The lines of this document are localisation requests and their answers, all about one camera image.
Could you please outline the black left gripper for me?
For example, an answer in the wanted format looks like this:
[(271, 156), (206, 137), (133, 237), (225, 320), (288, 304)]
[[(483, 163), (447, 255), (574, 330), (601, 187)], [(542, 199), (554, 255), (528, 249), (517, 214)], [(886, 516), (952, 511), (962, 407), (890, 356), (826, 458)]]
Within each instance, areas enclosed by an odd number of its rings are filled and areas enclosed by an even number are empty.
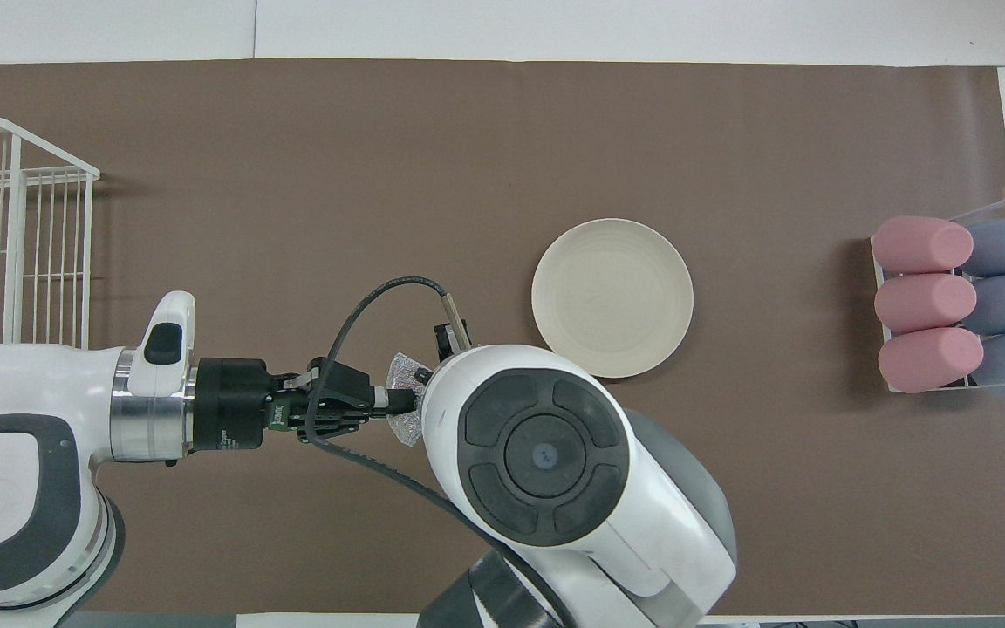
[(263, 434), (296, 433), (310, 437), (306, 416), (314, 409), (316, 437), (328, 438), (359, 428), (371, 416), (403, 416), (418, 410), (412, 389), (374, 389), (363, 372), (335, 363), (319, 401), (311, 394), (319, 385), (315, 358), (305, 374), (268, 373), (266, 362), (253, 358), (200, 358), (193, 392), (193, 450), (234, 452), (257, 449)]

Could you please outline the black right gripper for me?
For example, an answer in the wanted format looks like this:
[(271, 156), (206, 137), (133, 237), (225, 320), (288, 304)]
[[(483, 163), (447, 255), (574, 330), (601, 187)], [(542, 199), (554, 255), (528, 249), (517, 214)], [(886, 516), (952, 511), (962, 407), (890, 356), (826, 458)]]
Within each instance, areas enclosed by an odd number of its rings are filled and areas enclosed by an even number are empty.
[(438, 324), (434, 327), (436, 354), (440, 363), (471, 349), (472, 342), (467, 322), (461, 321), (460, 327), (462, 333), (458, 333), (451, 323)]

